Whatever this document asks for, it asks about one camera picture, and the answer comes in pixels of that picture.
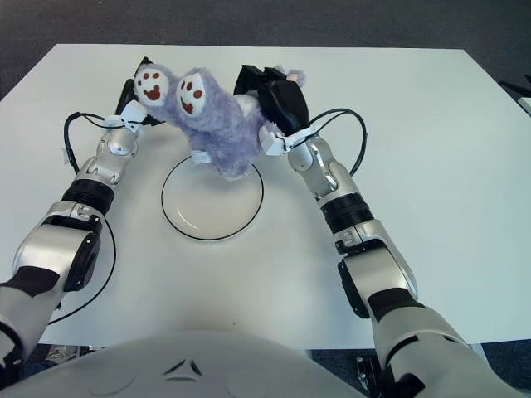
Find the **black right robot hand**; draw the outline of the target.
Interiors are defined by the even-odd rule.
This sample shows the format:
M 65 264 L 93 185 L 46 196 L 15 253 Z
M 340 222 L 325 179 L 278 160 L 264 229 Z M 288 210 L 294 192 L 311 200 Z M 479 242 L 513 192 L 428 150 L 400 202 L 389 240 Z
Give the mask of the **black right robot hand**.
M 280 66 L 261 70 L 242 65 L 233 94 L 254 95 L 263 115 L 285 136 L 291 136 L 309 124 L 308 106 L 298 82 L 302 76 L 300 70 L 287 73 Z

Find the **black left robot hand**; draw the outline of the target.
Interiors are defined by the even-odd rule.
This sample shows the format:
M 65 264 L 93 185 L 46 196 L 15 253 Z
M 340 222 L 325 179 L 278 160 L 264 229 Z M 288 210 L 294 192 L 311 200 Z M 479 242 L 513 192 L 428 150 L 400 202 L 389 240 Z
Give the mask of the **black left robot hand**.
M 134 81 L 132 79 L 127 79 L 124 83 L 124 87 L 121 91 L 119 97 L 119 102 L 117 104 L 115 114 L 120 115 L 124 110 L 125 106 L 132 100 L 136 100 L 138 97 L 134 93 Z M 141 122 L 143 126 L 157 126 L 162 124 L 163 121 L 159 121 L 154 118 L 152 115 L 147 114 L 144 120 Z

